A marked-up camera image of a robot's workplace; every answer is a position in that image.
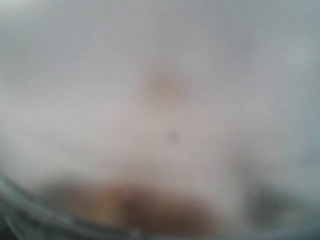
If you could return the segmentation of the clear plastic shaker cup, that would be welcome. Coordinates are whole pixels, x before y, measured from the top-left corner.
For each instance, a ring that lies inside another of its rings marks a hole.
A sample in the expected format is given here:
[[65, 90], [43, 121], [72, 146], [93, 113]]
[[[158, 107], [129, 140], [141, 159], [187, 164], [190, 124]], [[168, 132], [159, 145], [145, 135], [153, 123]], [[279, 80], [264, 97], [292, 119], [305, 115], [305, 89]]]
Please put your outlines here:
[[52, 226], [48, 193], [190, 196], [219, 236], [320, 222], [317, 0], [3, 0], [0, 176]]

